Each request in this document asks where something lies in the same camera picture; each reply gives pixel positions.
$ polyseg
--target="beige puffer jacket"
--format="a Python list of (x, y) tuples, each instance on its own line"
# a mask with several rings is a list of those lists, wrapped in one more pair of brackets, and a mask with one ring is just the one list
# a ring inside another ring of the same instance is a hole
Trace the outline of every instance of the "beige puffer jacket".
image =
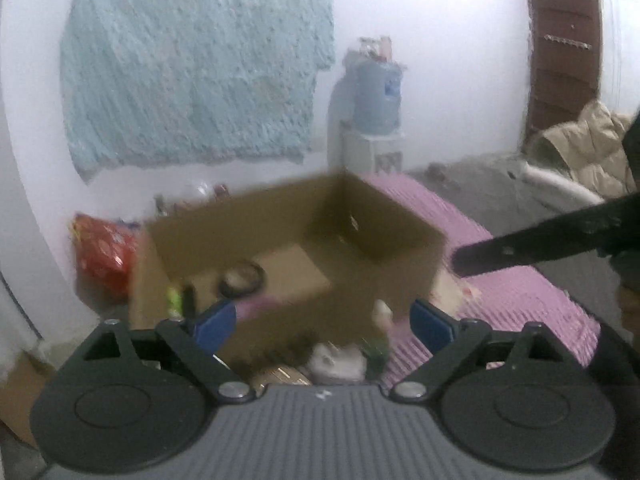
[(532, 164), (561, 171), (605, 199), (636, 191), (622, 139), (632, 118), (588, 103), (578, 120), (540, 132), (526, 148)]

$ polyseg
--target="metal bolt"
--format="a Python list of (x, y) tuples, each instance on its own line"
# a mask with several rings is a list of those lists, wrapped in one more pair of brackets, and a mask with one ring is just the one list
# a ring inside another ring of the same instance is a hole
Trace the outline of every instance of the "metal bolt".
[(394, 391), (403, 399), (420, 399), (427, 394), (427, 387), (414, 381), (405, 381), (404, 383), (396, 384)]
[(227, 399), (242, 399), (243, 397), (249, 395), (251, 388), (246, 383), (231, 381), (229, 383), (220, 384), (218, 391), (220, 395), (226, 397)]

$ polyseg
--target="wooden door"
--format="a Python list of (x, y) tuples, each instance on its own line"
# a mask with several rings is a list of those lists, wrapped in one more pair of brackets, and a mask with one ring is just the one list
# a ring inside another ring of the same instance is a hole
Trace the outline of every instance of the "wooden door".
[(599, 0), (530, 0), (533, 40), (527, 140), (574, 121), (598, 96)]

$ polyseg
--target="red package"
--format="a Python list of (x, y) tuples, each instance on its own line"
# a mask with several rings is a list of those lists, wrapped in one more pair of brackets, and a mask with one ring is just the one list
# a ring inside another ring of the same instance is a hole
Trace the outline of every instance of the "red package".
[(76, 215), (71, 229), (78, 273), (100, 283), (115, 298), (125, 299), (135, 261), (136, 232), (84, 214)]

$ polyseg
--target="open cardboard box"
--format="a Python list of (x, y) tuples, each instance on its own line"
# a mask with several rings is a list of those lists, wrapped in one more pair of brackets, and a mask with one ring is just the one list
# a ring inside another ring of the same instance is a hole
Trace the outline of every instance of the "open cardboard box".
[(218, 352), (251, 360), (302, 333), (346, 345), (380, 337), (377, 299), (394, 319), (426, 297), (445, 237), (351, 174), (320, 176), (249, 192), (158, 219), (143, 232), (129, 319), (151, 328), (167, 318), (167, 288), (191, 282), (198, 309), (216, 299), (224, 269), (253, 260), (266, 272), (263, 293), (281, 304), (239, 322)]

